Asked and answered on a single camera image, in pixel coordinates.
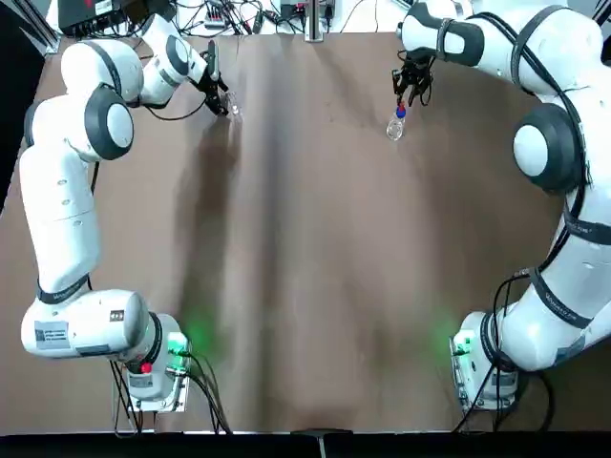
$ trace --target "sticker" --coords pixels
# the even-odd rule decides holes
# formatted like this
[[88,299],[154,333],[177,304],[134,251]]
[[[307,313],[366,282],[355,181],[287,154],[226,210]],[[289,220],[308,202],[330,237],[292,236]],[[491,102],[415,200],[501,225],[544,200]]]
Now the sticker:
[[151,375],[130,375],[131,388],[150,388],[153,386],[153,376]]
[[[492,379],[493,379],[492,385],[496,386],[496,373],[493,374]],[[501,386],[513,386],[515,382],[516,382],[515,373],[505,374],[505,375],[500,376],[500,385]]]
[[95,4],[95,14],[104,14],[113,8],[113,0],[104,0]]
[[122,322],[125,320],[124,310],[111,310],[111,322]]
[[63,350],[70,348],[68,322],[34,322],[36,348],[39,350]]
[[585,336],[579,337],[576,341],[571,344],[571,346],[566,346],[564,348],[559,348],[556,352],[556,360],[554,361],[554,365],[560,364],[569,358],[573,358],[585,347]]
[[79,348],[75,348],[75,350],[80,356],[100,356],[111,353],[111,347],[108,345],[80,346]]

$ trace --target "clear plastic bottle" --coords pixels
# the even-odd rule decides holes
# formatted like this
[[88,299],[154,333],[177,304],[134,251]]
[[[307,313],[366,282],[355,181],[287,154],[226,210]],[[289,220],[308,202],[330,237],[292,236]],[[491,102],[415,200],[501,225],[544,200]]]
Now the clear plastic bottle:
[[398,140],[403,134],[403,126],[405,124],[405,103],[401,102],[397,107],[396,112],[390,118],[389,127],[386,128],[386,133],[391,140]]
[[238,98],[236,97],[236,93],[230,91],[226,94],[227,97],[227,110],[231,115],[235,118],[240,119],[242,117],[240,106],[238,105]]

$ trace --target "bottle cap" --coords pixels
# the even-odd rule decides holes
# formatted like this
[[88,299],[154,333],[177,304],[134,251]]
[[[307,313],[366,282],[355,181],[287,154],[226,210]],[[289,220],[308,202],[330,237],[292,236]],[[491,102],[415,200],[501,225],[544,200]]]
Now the bottle cap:
[[397,117],[401,119],[405,117],[405,114],[406,114],[405,103],[401,102],[399,106],[397,107]]

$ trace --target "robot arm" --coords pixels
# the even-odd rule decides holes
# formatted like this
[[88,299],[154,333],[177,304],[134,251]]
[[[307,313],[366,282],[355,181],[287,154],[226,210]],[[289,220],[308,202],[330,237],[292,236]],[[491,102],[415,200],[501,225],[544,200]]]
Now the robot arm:
[[214,42],[206,62],[166,26],[156,16],[144,34],[155,52],[146,70],[128,45],[113,40],[82,41],[65,50],[67,93],[30,107],[29,148],[19,160],[38,264],[38,291],[21,326],[24,347],[45,358],[124,362],[131,395],[158,411],[172,408],[182,387],[186,367],[170,367],[176,355],[168,352],[179,326],[168,315],[149,312],[136,292],[87,287],[101,251],[87,172],[94,162],[130,151],[134,123],[128,106],[163,105],[187,78],[206,93],[215,114],[227,114],[218,87],[228,88],[221,83]]
[[506,314],[470,314],[451,339],[462,405],[495,409],[497,398],[515,400],[518,370],[561,364],[611,334],[611,173],[600,134],[611,117],[611,71],[600,62],[600,28],[572,10],[512,3],[498,15],[466,17],[455,5],[418,2],[399,25],[406,62],[393,73],[398,101],[417,65],[434,57],[521,87],[543,103],[516,126],[516,165],[566,198],[548,259],[519,272],[531,281],[522,298]]
[[205,104],[215,115],[227,115],[226,102],[219,95],[227,86],[219,70],[219,52],[214,41],[199,54],[183,40],[174,25],[161,16],[152,16],[143,26],[142,38],[153,50],[153,58],[144,67],[144,87],[140,101],[156,108],[164,107],[174,90],[186,79],[206,94]]

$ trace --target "brown table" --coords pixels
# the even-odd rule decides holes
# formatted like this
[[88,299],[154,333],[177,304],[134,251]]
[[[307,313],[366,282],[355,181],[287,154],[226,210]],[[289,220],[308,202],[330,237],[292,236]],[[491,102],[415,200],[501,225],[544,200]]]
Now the brown table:
[[[534,100],[438,62],[431,106],[414,107],[394,143],[394,35],[219,42],[243,125],[205,110],[181,122],[133,111],[132,151],[100,167],[95,288],[136,290],[179,317],[218,369],[235,429],[451,428],[448,337],[511,272],[544,258],[558,223],[558,201],[511,152]],[[63,91],[55,57],[38,98]],[[200,101],[183,85],[163,114]],[[0,247],[0,432],[111,429],[103,359],[44,361],[21,347],[36,266],[17,175]],[[609,428],[610,351],[551,372],[555,428]],[[536,427],[545,405],[532,383],[506,427]],[[161,427],[207,428],[206,417],[192,395],[187,415]]]

